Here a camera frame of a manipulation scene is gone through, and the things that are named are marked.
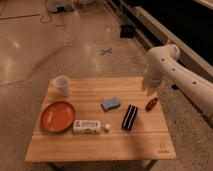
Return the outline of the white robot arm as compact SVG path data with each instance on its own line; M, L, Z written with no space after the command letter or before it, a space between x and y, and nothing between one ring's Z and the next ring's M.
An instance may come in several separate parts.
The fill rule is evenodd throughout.
M166 76L206 115L213 125L213 83L180 65L180 49L167 44L149 49L145 58L148 67L144 72L142 87L150 96Z

